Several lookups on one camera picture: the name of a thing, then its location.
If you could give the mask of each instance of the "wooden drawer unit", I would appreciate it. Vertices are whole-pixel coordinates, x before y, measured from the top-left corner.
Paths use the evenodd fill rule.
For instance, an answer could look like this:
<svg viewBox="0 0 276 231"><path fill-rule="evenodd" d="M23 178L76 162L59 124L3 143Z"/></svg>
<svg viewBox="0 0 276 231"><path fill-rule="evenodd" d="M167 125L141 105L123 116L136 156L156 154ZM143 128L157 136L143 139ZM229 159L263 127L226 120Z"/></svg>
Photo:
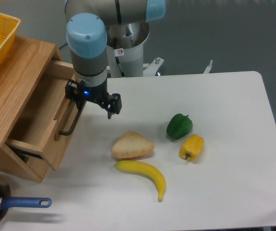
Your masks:
<svg viewBox="0 0 276 231"><path fill-rule="evenodd" d="M57 170L71 136L60 136L76 115L65 98L73 78L56 45L17 36L0 64L0 171L42 181Z"/></svg>

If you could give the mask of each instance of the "green bell pepper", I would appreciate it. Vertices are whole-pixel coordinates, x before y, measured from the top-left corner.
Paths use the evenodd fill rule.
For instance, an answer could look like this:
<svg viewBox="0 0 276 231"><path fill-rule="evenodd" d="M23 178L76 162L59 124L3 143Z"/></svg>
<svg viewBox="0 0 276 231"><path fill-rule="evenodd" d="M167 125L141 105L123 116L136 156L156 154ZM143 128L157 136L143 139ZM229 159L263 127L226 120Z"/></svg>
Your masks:
<svg viewBox="0 0 276 231"><path fill-rule="evenodd" d="M174 140L181 139L192 130L193 124L188 115L176 114L167 126L167 134Z"/></svg>

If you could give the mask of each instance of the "gray floor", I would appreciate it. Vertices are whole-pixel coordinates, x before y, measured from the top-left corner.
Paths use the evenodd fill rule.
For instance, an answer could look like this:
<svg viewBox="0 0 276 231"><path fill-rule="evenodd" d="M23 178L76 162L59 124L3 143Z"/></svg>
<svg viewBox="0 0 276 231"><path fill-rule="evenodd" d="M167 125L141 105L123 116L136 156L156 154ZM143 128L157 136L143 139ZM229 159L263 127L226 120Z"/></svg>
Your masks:
<svg viewBox="0 0 276 231"><path fill-rule="evenodd" d="M145 63L164 58L164 75L202 73L211 59L212 72L258 71L276 119L276 0L167 3L165 18L150 23ZM20 35L61 46L66 43L63 4L63 0L0 2L0 12L22 19ZM68 47L62 54L71 61Z"/></svg>

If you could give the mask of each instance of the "bread slice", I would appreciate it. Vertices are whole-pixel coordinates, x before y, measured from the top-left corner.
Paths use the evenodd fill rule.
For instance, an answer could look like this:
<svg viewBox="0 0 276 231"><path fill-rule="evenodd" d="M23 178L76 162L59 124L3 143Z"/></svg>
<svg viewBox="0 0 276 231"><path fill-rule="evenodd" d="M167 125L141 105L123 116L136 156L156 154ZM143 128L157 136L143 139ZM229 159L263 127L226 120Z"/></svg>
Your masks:
<svg viewBox="0 0 276 231"><path fill-rule="evenodd" d="M113 146L111 152L118 159L128 159L147 155L154 145L135 131L126 132Z"/></svg>

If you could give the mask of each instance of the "open drawer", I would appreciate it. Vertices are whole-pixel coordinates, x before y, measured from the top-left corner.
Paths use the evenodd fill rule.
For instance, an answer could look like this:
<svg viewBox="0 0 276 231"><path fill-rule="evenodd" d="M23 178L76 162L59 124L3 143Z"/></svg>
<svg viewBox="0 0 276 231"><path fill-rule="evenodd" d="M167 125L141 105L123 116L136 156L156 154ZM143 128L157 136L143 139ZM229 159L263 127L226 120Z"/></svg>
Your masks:
<svg viewBox="0 0 276 231"><path fill-rule="evenodd" d="M50 61L6 141L15 153L43 159L51 168L59 168L70 139L60 136L59 131L71 123L69 117L76 110L64 90L73 73L71 64Z"/></svg>

